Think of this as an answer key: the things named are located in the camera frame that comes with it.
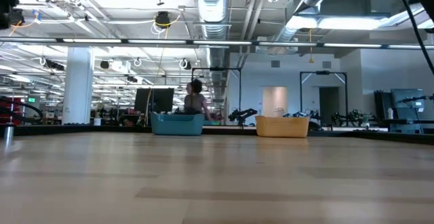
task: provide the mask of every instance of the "door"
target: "door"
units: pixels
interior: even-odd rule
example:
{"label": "door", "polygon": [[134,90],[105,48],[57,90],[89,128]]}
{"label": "door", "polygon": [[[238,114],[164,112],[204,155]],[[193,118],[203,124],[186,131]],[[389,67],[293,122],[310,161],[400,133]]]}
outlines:
{"label": "door", "polygon": [[339,88],[319,88],[321,124],[332,124],[332,115],[339,112]]}
{"label": "door", "polygon": [[262,114],[278,117],[288,112],[288,89],[286,87],[265,87],[262,95]]}

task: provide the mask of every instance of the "ventilation duct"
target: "ventilation duct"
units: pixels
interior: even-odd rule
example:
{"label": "ventilation duct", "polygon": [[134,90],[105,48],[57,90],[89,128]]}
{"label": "ventilation duct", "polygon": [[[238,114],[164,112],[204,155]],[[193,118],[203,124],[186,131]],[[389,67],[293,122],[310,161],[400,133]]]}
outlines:
{"label": "ventilation duct", "polygon": [[[227,38],[228,26],[223,23],[227,21],[228,0],[198,0],[199,15],[202,22],[212,23],[202,25],[203,37],[207,40],[225,40]],[[224,67],[225,49],[207,48],[207,63],[209,67]],[[224,94],[220,85],[221,73],[211,72],[214,95],[216,98]]]}
{"label": "ventilation duct", "polygon": [[[319,4],[321,4],[322,1],[323,0],[290,0],[290,2],[288,3],[288,9],[289,9],[288,13],[290,15],[288,18],[288,23],[294,14],[307,10],[311,7],[317,7]],[[288,24],[286,24],[278,32],[278,34],[274,36],[273,41],[287,42],[290,41],[295,36],[298,29],[289,29],[287,28],[287,25]],[[282,53],[281,51],[284,51],[283,53],[286,53],[286,49],[283,48],[268,49],[268,53],[274,55],[276,55],[277,53]]]}

